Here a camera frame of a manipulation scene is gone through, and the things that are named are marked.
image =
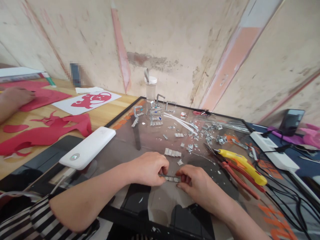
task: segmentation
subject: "striped sleeve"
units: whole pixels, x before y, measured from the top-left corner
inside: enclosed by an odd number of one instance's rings
[[[74,233],[63,226],[53,215],[49,206],[49,196],[0,224],[0,240],[11,239],[52,239],[76,240],[89,239],[100,227],[94,222],[83,232]]]

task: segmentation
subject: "black phone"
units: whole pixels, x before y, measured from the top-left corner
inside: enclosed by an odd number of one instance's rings
[[[284,136],[293,136],[301,122],[301,119],[304,115],[304,110],[298,109],[287,109],[279,130],[282,131]]]

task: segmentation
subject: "white power bank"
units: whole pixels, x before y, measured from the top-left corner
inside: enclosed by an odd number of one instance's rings
[[[67,167],[82,170],[115,135],[115,130],[106,127],[99,127],[81,143],[64,155],[59,160],[59,163]]]

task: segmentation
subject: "white paper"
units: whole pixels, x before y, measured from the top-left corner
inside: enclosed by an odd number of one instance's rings
[[[83,94],[74,98],[62,100],[60,102],[55,102],[52,105],[72,115],[79,115],[120,97],[120,95],[115,93],[100,91]]]
[[[104,89],[103,89],[103,88],[99,88],[99,87],[76,88],[77,94],[92,93],[92,92],[101,92],[101,91],[104,91]]]

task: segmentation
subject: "red-handled pliers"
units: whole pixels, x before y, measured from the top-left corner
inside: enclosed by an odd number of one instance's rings
[[[207,149],[212,152],[217,159],[219,160],[219,164],[221,167],[223,167],[229,174],[230,176],[233,177],[233,179],[241,186],[243,187],[250,195],[252,195],[255,199],[260,200],[260,196],[251,188],[249,187],[244,181],[242,181],[238,175],[235,174],[235,172],[231,169],[235,169],[238,172],[240,172],[243,176],[245,176],[246,179],[248,179],[256,188],[258,188],[261,192],[265,193],[265,189],[262,186],[259,186],[258,184],[255,183],[254,179],[245,171],[243,171],[241,168],[237,167],[234,165],[232,162],[228,162],[223,156],[221,156],[218,152],[215,152],[210,146],[207,144],[204,144]]]

